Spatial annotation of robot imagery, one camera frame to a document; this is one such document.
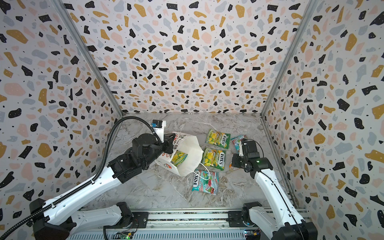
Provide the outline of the teal mint blossom candy packet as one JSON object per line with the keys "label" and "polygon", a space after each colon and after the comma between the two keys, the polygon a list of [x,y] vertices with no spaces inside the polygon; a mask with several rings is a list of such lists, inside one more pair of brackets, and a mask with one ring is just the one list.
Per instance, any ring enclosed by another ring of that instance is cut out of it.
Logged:
{"label": "teal mint blossom candy packet", "polygon": [[235,146],[236,150],[239,152],[241,148],[241,142],[243,139],[246,139],[246,135],[239,135],[231,139],[232,144]]}

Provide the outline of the green lemon candy packet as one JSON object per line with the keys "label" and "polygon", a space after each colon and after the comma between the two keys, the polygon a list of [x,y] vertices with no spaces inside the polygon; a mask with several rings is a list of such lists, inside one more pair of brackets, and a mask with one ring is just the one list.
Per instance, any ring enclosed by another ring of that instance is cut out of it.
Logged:
{"label": "green lemon candy packet", "polygon": [[231,134],[210,129],[206,138],[206,143],[223,149],[228,149],[230,145],[230,138]]}
{"label": "green lemon candy packet", "polygon": [[225,169],[226,151],[206,148],[201,163],[206,167],[213,167],[223,171]]}

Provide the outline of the white floral paper bag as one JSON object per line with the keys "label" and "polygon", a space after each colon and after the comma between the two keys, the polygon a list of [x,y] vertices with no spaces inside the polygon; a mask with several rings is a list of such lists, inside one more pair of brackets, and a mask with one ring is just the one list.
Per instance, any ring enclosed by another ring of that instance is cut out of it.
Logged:
{"label": "white floral paper bag", "polygon": [[196,136],[179,132],[174,134],[176,136],[173,140],[173,153],[161,154],[155,163],[177,176],[185,177],[194,173],[201,164],[204,151]]}

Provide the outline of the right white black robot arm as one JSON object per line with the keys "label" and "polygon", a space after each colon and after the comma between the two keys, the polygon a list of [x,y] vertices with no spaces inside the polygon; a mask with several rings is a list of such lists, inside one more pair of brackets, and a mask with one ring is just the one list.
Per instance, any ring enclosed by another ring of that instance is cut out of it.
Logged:
{"label": "right white black robot arm", "polygon": [[306,222],[283,190],[270,161],[262,158],[257,142],[242,139],[238,154],[233,154],[232,166],[243,169],[263,191],[274,216],[269,215],[259,202],[242,207],[242,222],[257,226],[269,240],[316,240],[318,230]]}

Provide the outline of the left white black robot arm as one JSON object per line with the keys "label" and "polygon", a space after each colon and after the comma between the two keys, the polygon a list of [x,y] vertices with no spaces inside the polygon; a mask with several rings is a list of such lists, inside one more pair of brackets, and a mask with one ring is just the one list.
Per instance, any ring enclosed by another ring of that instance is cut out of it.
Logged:
{"label": "left white black robot arm", "polygon": [[98,227],[138,227],[134,213],[127,203],[85,211],[80,209],[101,194],[116,188],[147,170],[162,154],[172,154],[176,134],[166,134],[157,144],[151,134],[142,134],[133,140],[131,148],[110,161],[99,177],[93,176],[62,196],[30,204],[33,231],[37,240],[65,240],[69,236]]}

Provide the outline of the right small circuit board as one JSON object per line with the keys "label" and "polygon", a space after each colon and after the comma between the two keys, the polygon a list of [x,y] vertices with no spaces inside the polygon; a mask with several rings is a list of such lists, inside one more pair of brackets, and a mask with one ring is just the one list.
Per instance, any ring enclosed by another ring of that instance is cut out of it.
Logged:
{"label": "right small circuit board", "polygon": [[260,230],[245,230],[244,232],[246,240],[260,240],[261,232]]}

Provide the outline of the small circuit board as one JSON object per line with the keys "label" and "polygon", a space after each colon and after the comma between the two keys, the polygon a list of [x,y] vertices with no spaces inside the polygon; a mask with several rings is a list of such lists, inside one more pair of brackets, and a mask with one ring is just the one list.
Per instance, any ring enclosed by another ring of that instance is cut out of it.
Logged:
{"label": "small circuit board", "polygon": [[244,232],[246,240],[260,240],[261,232],[260,230],[245,230]]}
{"label": "small circuit board", "polygon": [[133,232],[118,232],[115,234],[116,240],[132,240],[134,236]]}

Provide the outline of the left small circuit board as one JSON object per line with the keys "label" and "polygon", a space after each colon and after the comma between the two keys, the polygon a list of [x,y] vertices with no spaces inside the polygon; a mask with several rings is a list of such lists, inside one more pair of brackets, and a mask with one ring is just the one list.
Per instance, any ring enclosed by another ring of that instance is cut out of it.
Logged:
{"label": "left small circuit board", "polygon": [[133,232],[118,232],[115,234],[116,240],[132,240],[134,236]]}

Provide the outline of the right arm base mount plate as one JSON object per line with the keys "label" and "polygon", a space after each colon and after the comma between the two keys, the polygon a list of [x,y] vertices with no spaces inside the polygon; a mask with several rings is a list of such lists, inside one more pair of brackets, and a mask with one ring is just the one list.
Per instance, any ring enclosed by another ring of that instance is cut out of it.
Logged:
{"label": "right arm base mount plate", "polygon": [[231,228],[253,228],[258,227],[257,223],[265,222],[270,215],[264,209],[250,209],[241,211],[228,211],[226,221]]}

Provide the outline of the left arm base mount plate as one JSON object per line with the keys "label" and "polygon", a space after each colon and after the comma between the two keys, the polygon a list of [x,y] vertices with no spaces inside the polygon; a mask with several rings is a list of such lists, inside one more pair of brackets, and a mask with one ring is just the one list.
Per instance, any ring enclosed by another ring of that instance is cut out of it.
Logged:
{"label": "left arm base mount plate", "polygon": [[130,217],[122,217],[117,224],[105,226],[106,229],[145,229],[149,219],[149,212],[133,212]]}

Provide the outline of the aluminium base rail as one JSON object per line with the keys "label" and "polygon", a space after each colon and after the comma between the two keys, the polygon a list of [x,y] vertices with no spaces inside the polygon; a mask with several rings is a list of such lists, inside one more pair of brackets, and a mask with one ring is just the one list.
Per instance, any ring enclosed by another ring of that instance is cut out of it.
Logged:
{"label": "aluminium base rail", "polygon": [[[118,232],[133,232],[132,240],[245,240],[245,230],[253,228],[231,228],[226,221],[228,211],[241,209],[154,209],[132,212],[149,212],[145,229],[106,229],[98,227],[69,236],[66,240],[115,240]],[[272,217],[270,208],[265,208]],[[298,212],[310,222],[302,209]],[[261,232],[262,240],[269,240]]]}

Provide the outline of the left corner aluminium post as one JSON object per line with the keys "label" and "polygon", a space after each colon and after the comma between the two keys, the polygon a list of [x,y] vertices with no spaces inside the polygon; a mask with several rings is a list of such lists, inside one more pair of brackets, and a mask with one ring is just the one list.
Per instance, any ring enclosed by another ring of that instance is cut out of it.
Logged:
{"label": "left corner aluminium post", "polygon": [[81,34],[79,33],[78,29],[76,28],[76,25],[74,24],[69,13],[67,12],[67,9],[65,8],[63,1],[51,1],[51,2],[52,2],[53,7],[55,8],[56,12],[60,16],[61,20],[64,22],[69,33],[73,37],[74,42],[77,44],[82,56],[85,58],[91,71],[96,75],[97,80],[101,84],[101,87],[103,88],[106,96],[110,100],[111,106],[115,109],[118,116],[122,117],[123,111],[120,109],[117,100],[115,99],[114,95],[112,94],[112,92],[111,92],[108,84],[106,83],[101,71],[99,70],[97,64],[95,63],[93,57],[91,56],[91,54],[87,48],[87,45],[82,40]]}

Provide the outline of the corner aluminium post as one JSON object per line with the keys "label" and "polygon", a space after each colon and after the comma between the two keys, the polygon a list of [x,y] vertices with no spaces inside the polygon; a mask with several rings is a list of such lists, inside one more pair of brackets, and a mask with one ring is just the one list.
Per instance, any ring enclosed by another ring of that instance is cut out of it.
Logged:
{"label": "corner aluminium post", "polygon": [[286,71],[290,65],[291,59],[294,57],[296,49],[297,49],[297,47],[298,47],[298,45],[299,45],[299,43],[303,37],[303,34],[304,34],[305,29],[307,27],[307,24],[310,20],[310,17],[312,16],[315,8],[317,7],[317,4],[318,4],[318,1],[310,0],[305,11],[304,11],[303,18],[302,18],[302,20],[298,26],[298,30],[296,31],[296,34],[293,38],[293,41],[292,41],[292,43],[288,49],[288,52],[287,52],[287,54],[283,60],[283,63],[282,63],[282,66],[279,70],[277,78],[271,87],[271,91],[267,97],[267,100],[266,100],[264,107],[262,109],[262,112],[260,114],[262,120],[267,115],[268,108],[272,104],[274,94],[278,91],[278,87],[281,84],[283,77],[284,77],[284,75],[285,75],[285,73],[286,73]]}
{"label": "corner aluminium post", "polygon": [[112,92],[111,92],[108,84],[106,83],[101,71],[99,70],[97,64],[95,63],[93,57],[91,56],[91,54],[87,48],[87,45],[82,40],[81,34],[79,33],[78,29],[76,28],[76,25],[74,24],[69,13],[67,12],[67,9],[65,8],[63,1],[51,1],[51,2],[52,2],[53,7],[55,8],[56,12],[60,16],[61,20],[64,22],[69,33],[73,37],[74,42],[77,44],[82,56],[85,58],[91,71],[96,75],[97,80],[101,84],[101,87],[103,88],[106,96],[110,100],[111,106],[115,109],[118,116],[122,117],[123,111],[120,109],[117,100],[115,99],[114,95],[112,94]]}

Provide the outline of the right corner aluminium post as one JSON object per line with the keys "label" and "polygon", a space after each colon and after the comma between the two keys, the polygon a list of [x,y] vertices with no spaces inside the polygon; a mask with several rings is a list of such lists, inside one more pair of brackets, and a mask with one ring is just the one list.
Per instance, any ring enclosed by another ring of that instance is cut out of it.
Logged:
{"label": "right corner aluminium post", "polygon": [[268,108],[272,104],[274,94],[278,91],[278,87],[281,84],[283,77],[284,77],[284,75],[285,75],[285,73],[286,73],[286,71],[290,65],[291,59],[294,57],[296,49],[297,49],[297,47],[298,47],[298,45],[299,45],[299,43],[303,37],[303,34],[304,34],[305,29],[307,27],[307,24],[310,20],[310,17],[312,16],[315,8],[317,7],[317,4],[318,4],[318,1],[310,0],[305,11],[304,11],[303,18],[302,18],[302,20],[298,26],[298,30],[296,31],[296,34],[293,38],[293,41],[292,41],[292,43],[288,49],[288,52],[287,52],[287,54],[283,60],[283,63],[282,63],[282,66],[279,70],[277,78],[271,87],[271,91],[267,97],[267,100],[266,100],[264,107],[262,109],[262,112],[260,114],[262,120],[267,115]]}

